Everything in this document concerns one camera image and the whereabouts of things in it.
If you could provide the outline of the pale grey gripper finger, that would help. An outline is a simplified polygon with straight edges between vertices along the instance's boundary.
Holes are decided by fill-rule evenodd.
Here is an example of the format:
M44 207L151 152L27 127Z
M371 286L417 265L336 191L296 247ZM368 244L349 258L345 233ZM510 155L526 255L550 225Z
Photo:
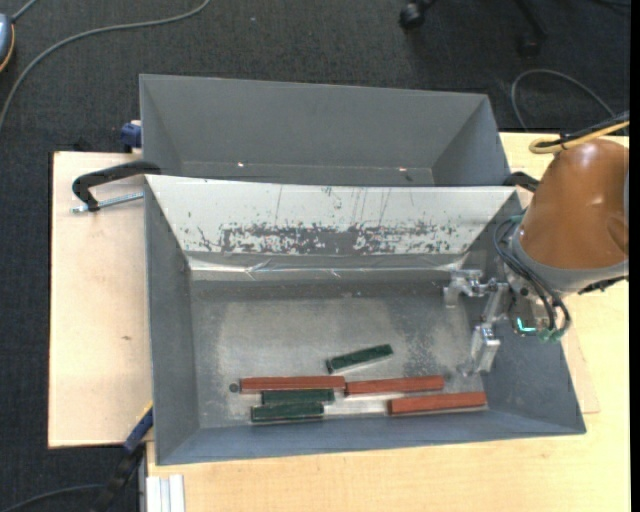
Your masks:
M482 281L481 270L455 270L450 274L447 286L443 287L443 298L446 306L456 306L460 295L467 297L484 297L496 290L496 279Z
M465 377L478 373L489 373L501 347L501 341L491 323L477 325L472 333L470 352L459 367Z

